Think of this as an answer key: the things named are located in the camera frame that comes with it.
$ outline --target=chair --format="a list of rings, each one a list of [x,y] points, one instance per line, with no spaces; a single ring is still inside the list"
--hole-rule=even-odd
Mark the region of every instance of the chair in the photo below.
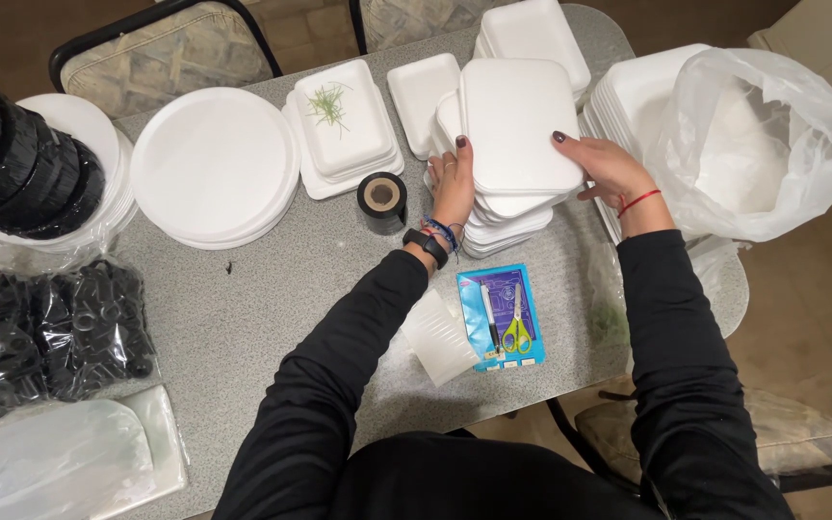
[[[164,0],[60,45],[49,72],[57,91],[92,101],[110,118],[206,87],[281,76],[239,0]]]
[[[359,53],[383,51],[480,23],[483,13],[519,0],[350,0]]]
[[[631,396],[606,391],[600,391],[599,397],[611,402],[577,414],[575,429],[556,398],[547,400],[547,407],[593,473],[637,495],[640,455],[631,442],[637,402]],[[756,431],[760,467],[767,475],[778,477],[780,491],[832,486],[832,417],[755,389],[744,389],[744,406]]]

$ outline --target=woman's left hand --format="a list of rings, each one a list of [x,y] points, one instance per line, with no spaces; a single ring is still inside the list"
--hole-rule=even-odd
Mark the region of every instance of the woman's left hand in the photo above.
[[[429,177],[435,197],[431,217],[449,228],[457,224],[451,231],[460,236],[473,209],[473,148],[463,135],[457,136],[455,144],[457,157],[451,152],[445,152],[441,158],[429,157]]]

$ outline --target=stack of black containers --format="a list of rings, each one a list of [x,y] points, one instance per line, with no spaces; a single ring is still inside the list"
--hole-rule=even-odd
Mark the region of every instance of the stack of black containers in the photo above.
[[[0,231],[63,236],[85,224],[103,190],[104,172],[85,144],[0,92]]]

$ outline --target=floor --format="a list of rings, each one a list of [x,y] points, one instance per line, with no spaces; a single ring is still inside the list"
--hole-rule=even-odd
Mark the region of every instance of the floor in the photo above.
[[[576,0],[615,19],[643,55],[703,41],[743,46],[795,0]],[[0,0],[0,90],[19,99],[52,91],[46,60],[60,43],[137,12],[152,0]],[[285,72],[356,55],[344,0],[247,1]],[[741,381],[832,415],[832,208],[825,216],[741,253],[752,298],[728,338]],[[628,378],[562,396],[568,416],[598,403],[598,389],[627,391]],[[469,428],[479,437],[548,446],[579,464],[543,403],[515,419]],[[832,488],[788,496],[798,518],[832,519]],[[200,515],[195,518],[209,518]]]

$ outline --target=black long sleeve shirt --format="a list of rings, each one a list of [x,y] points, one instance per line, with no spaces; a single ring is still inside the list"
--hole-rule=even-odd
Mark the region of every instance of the black long sleeve shirt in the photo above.
[[[349,458],[364,387],[428,285],[425,267],[394,251],[282,361],[214,519],[634,519],[661,509],[792,519],[759,469],[737,370],[680,233],[628,239],[618,257],[638,398],[631,435],[650,500],[530,444],[413,432]]]

